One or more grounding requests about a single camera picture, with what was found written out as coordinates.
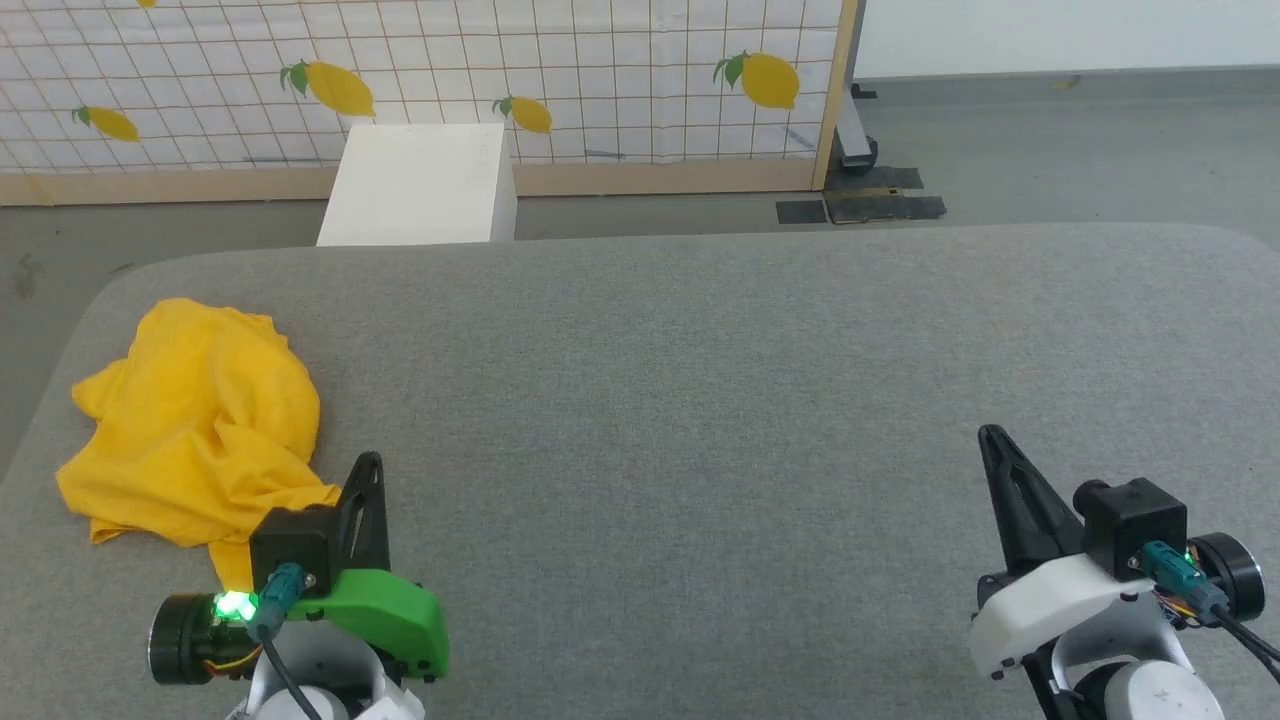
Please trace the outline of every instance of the connector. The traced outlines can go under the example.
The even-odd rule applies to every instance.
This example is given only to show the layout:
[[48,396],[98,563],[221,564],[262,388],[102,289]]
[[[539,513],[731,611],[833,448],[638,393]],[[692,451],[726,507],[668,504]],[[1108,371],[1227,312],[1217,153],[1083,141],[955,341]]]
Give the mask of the connector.
[[1143,575],[1183,598],[1202,621],[1216,624],[1213,607],[1228,606],[1226,593],[1211,583],[1189,556],[1178,552],[1167,543],[1156,541],[1143,544],[1139,564]]
[[302,565],[285,562],[276,568],[266,579],[266,587],[259,593],[257,612],[248,624],[248,637],[261,643],[261,632],[265,630],[269,638],[274,638],[284,625],[285,615],[302,597],[306,585],[307,574]]

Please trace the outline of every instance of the concrete floor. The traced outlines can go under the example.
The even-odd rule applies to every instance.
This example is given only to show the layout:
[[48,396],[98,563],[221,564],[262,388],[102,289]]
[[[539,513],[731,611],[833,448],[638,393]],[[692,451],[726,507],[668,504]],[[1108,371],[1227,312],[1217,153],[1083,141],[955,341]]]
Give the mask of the concrete floor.
[[[881,164],[919,168],[924,193],[946,201],[936,223],[1185,222],[1280,250],[1280,73],[1102,76],[1065,92],[1059,79],[881,86],[859,110]],[[783,229],[781,197],[805,195],[530,199],[517,237],[769,232]],[[168,258],[312,245],[323,214],[323,202],[0,209],[0,468],[106,283]]]

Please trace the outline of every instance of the black cable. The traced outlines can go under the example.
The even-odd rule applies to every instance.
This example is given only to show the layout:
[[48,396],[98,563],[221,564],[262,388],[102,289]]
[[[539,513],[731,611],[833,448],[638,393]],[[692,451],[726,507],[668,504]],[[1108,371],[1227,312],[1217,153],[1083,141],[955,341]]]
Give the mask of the black cable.
[[262,638],[262,653],[266,655],[266,659],[271,662],[271,667],[275,670],[275,674],[284,680],[284,687],[289,689],[289,694],[293,696],[293,701],[302,708],[302,714],[307,716],[307,720],[320,720],[320,714],[316,712],[315,706],[311,705],[307,696],[302,694],[302,688],[298,687],[297,680],[293,679],[293,675],[291,675],[289,670],[284,666],[284,661],[280,660],[280,653],[276,652],[275,643],[271,642],[271,634],[266,625],[257,626],[257,637]]
[[1257,633],[1245,628],[1244,623],[1236,620],[1225,607],[1215,605],[1212,612],[1213,618],[1222,624],[1222,628],[1231,633],[1235,639],[1240,641],[1242,644],[1256,647],[1260,652],[1267,655],[1272,660],[1280,661],[1280,650],[1276,650],[1267,643],[1267,641],[1260,638]]
[[1215,605],[1211,610],[1213,618],[1216,618],[1221,624],[1222,629],[1226,630],[1233,638],[1236,639],[1244,650],[1249,651],[1253,657],[1258,659],[1258,662],[1267,669],[1271,678],[1276,683],[1280,683],[1280,669],[1272,664],[1272,653],[1275,648],[1267,644],[1266,641],[1260,638],[1256,633],[1244,626],[1243,623],[1231,616],[1231,614],[1224,609],[1221,605]]

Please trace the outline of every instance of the grid pattern backdrop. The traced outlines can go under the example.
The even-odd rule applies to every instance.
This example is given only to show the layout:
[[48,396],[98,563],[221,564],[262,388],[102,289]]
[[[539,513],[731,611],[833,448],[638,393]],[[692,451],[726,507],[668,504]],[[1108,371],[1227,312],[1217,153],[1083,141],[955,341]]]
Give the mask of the grid pattern backdrop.
[[[0,173],[337,165],[357,123],[506,122],[525,164],[813,158],[840,10],[841,0],[0,0]],[[794,108],[749,96],[749,82],[764,85],[748,77],[759,68],[733,87],[713,79],[744,51],[790,68]],[[298,63],[310,64],[305,91],[282,73]],[[325,65],[358,78],[371,108],[317,97],[340,86]],[[494,104],[507,97],[535,101],[549,128],[529,122],[529,104],[504,117]]]

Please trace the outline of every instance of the yellow cloth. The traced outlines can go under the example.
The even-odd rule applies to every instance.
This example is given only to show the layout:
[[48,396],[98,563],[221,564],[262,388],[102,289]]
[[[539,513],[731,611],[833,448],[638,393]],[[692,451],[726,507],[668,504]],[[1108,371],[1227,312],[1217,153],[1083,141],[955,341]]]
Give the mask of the yellow cloth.
[[307,466],[320,398],[269,316],[164,300],[129,356],[72,400],[97,430],[58,487],[90,542],[148,530],[207,544],[225,589],[252,591],[247,541],[266,512],[338,501]]

